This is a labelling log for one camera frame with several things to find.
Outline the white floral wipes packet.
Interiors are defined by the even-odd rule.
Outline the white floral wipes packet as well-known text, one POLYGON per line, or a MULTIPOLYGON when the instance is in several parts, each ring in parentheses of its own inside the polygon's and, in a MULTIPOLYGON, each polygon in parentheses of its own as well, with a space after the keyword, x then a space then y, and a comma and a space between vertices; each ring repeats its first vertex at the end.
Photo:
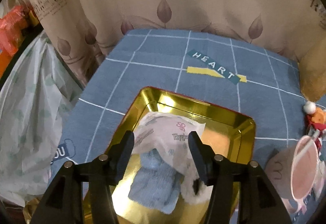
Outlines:
POLYGON ((134 130, 133 153, 143 154, 156 149, 164 162, 187 175, 195 166, 188 135, 195 131, 201 136, 205 126, 205 123, 171 113, 148 112, 134 130))

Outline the light blue towel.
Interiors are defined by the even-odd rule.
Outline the light blue towel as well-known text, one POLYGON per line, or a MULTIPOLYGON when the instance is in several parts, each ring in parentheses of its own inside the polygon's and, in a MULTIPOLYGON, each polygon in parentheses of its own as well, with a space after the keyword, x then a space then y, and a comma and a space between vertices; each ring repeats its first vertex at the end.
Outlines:
POLYGON ((140 155, 141 167, 128 198, 150 209, 171 214, 176 207, 183 175, 168 165, 156 149, 140 155))

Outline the gold and red toffee tin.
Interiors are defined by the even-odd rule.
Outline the gold and red toffee tin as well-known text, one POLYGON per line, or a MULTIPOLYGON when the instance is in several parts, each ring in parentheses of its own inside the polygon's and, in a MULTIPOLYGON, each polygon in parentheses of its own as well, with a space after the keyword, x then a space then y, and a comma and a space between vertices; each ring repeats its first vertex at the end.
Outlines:
MULTIPOLYGON (((134 130, 148 112, 171 113, 206 125, 203 143, 232 162, 247 164, 252 158, 256 124, 246 115, 221 106, 200 101, 155 87, 144 87, 113 134, 111 145, 120 142, 127 130, 134 130)), ((131 157, 124 178, 112 189, 112 200, 120 223, 203 223, 208 202, 188 204, 178 199, 174 211, 167 215, 141 206, 128 198, 130 186, 140 169, 140 157, 131 157)))

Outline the orange rubber toy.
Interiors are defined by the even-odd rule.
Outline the orange rubber toy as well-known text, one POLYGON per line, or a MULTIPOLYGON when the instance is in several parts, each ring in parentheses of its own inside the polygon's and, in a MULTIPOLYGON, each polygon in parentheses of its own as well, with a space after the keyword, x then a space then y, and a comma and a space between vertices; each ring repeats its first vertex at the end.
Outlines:
POLYGON ((305 123, 308 128, 315 130, 325 130, 325 110, 316 106, 314 102, 307 101, 303 110, 305 115, 305 123))

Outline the beige leaf print curtain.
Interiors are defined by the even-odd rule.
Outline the beige leaf print curtain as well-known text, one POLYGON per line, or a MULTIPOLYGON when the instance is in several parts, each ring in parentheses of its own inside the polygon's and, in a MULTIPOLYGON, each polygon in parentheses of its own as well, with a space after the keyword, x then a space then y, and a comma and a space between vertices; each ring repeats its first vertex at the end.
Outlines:
POLYGON ((251 42, 301 60, 325 37, 320 0, 2 0, 30 7, 83 84, 127 31, 193 30, 251 42))

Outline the orange box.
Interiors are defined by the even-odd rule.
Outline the orange box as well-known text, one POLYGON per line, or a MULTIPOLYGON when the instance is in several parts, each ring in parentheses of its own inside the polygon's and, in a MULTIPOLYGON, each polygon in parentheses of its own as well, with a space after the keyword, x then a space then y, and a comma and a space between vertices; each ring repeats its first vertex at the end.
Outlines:
POLYGON ((0 78, 4 74, 5 70, 7 69, 7 66, 11 62, 12 57, 6 50, 1 50, 0 52, 0 78))

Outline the white ceramic spoon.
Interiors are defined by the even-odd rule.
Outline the white ceramic spoon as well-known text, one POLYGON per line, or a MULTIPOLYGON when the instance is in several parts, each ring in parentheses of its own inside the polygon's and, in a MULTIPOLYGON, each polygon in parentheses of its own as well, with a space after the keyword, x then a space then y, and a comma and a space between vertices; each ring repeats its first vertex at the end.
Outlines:
POLYGON ((312 135, 312 137, 308 140, 308 142, 304 145, 303 149, 298 153, 297 155, 297 159, 300 160, 303 158, 303 156, 306 154, 306 152, 309 150, 309 148, 312 145, 316 145, 315 144, 315 140, 319 137, 320 135, 320 131, 319 130, 315 130, 314 134, 312 135))

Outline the brown crumpled cloth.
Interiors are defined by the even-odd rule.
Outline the brown crumpled cloth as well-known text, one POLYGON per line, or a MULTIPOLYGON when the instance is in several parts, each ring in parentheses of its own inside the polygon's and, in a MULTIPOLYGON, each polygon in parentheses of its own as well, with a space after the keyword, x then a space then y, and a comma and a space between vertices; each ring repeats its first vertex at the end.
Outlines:
POLYGON ((33 214, 36 211, 38 204, 40 203, 41 199, 39 197, 33 198, 32 200, 25 203, 23 208, 23 216, 25 219, 26 224, 29 224, 33 214))

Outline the brown kraft snack bag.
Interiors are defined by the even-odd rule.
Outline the brown kraft snack bag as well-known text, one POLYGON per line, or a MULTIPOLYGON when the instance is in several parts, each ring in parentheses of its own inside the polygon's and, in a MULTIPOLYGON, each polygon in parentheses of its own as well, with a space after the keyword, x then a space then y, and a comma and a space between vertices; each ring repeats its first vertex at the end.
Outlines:
POLYGON ((325 95, 326 87, 326 42, 316 43, 299 62, 300 90, 303 96, 317 102, 325 95))

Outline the blue checked tablecloth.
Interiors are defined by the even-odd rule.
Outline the blue checked tablecloth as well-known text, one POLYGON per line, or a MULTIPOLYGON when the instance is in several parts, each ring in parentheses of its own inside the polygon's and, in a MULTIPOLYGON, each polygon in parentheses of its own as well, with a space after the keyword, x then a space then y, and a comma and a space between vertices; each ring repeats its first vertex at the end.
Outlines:
POLYGON ((253 44, 183 30, 128 32, 101 64, 64 125, 51 164, 90 161, 109 145, 140 89, 153 86, 252 117, 254 157, 293 145, 304 134, 298 64, 253 44))

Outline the orange red plastic bag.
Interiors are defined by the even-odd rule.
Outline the orange red plastic bag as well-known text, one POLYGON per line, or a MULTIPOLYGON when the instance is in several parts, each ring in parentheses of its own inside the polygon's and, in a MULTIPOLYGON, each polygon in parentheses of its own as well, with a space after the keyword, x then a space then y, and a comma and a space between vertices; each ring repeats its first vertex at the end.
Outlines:
POLYGON ((16 54, 23 42, 22 30, 29 26, 24 10, 21 5, 15 6, 1 18, 1 49, 11 57, 16 54))

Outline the white green patterned plastic bag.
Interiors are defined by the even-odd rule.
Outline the white green patterned plastic bag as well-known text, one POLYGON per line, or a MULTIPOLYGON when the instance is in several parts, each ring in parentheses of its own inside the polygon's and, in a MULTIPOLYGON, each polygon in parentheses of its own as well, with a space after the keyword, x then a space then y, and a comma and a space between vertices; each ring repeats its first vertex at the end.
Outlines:
POLYGON ((45 192, 62 126, 81 92, 41 32, 1 88, 1 199, 23 207, 45 192))

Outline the pink ceramic mug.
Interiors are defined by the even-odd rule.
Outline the pink ceramic mug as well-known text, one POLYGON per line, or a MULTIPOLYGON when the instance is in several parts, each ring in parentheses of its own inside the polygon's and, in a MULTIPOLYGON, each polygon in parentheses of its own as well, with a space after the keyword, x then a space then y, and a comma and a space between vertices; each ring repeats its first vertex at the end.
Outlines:
POLYGON ((310 139, 303 136, 296 145, 284 149, 272 157, 265 173, 278 192, 289 214, 306 211, 304 199, 312 190, 318 165, 318 150, 312 145, 302 159, 297 155, 310 139))

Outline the red and white fabric scrunchie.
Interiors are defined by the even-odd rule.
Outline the red and white fabric scrunchie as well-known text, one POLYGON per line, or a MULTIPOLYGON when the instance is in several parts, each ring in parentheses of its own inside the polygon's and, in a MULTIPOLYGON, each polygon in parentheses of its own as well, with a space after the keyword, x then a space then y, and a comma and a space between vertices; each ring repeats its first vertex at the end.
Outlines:
POLYGON ((325 137, 325 125, 323 124, 309 124, 307 128, 307 134, 312 138, 312 140, 315 142, 318 155, 321 157, 322 153, 322 140, 323 137, 325 137))

